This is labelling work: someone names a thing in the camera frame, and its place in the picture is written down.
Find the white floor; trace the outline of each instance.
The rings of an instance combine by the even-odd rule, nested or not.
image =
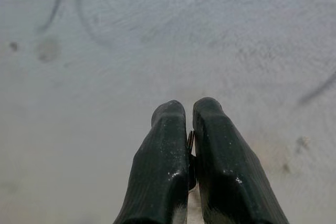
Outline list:
[[[336,0],[61,0],[48,26],[54,4],[0,0],[1,224],[113,223],[154,109],[191,129],[204,96],[291,224],[333,223]]]

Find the black rubber grip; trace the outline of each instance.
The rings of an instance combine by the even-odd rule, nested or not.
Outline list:
[[[289,223],[259,159],[216,100],[195,103],[193,126],[204,221]]]
[[[134,156],[123,206],[114,224],[182,224],[188,199],[185,112],[177,101],[158,107]]]

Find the white surface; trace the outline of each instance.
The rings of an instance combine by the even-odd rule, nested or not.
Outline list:
[[[154,109],[206,95],[289,221],[333,223],[336,0],[62,0],[41,32],[54,1],[0,0],[1,224],[112,223]]]

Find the concrete floor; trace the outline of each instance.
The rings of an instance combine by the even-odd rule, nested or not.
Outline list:
[[[291,224],[336,217],[336,0],[0,0],[0,223],[108,224],[154,109],[216,98]],[[200,222],[193,198],[189,221]]]

